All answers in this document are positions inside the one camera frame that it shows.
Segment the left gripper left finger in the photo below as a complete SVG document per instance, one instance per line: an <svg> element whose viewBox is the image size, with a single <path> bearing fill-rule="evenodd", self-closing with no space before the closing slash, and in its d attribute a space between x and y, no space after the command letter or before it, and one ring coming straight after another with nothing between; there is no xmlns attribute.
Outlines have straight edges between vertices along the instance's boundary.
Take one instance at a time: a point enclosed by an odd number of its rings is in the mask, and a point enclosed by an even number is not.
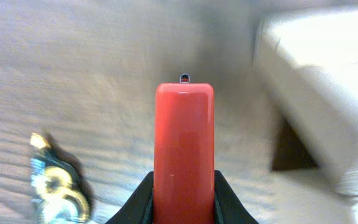
<svg viewBox="0 0 358 224"><path fill-rule="evenodd" d="M149 172L106 224L153 224L153 183L154 173Z"/></svg>

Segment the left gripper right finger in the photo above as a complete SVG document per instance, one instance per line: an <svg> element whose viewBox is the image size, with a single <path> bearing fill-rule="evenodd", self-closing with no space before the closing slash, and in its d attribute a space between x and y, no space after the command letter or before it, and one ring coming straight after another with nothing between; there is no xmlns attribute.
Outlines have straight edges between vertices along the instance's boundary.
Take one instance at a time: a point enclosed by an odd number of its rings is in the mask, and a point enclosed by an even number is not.
<svg viewBox="0 0 358 224"><path fill-rule="evenodd" d="M214 223L258 224L219 170L214 171Z"/></svg>

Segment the black yellow correction tape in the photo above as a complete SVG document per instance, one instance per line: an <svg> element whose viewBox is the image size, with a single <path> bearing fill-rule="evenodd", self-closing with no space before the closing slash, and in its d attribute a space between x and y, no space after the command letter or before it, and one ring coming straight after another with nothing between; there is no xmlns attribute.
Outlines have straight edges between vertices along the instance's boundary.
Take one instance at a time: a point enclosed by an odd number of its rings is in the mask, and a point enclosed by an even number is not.
<svg viewBox="0 0 358 224"><path fill-rule="evenodd" d="M30 146L30 184L34 196L35 222L87 223L91 218L91 200L81 188L83 179L71 163L62 159L47 137L33 133Z"/></svg>

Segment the cardboard box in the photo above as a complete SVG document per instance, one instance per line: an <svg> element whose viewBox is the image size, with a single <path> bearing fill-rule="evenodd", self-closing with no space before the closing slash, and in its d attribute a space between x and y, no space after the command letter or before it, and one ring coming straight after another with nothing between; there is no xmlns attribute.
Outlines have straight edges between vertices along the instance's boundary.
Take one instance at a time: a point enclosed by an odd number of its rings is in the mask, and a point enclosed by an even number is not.
<svg viewBox="0 0 358 224"><path fill-rule="evenodd" d="M263 17L254 65L358 223L358 5Z"/></svg>

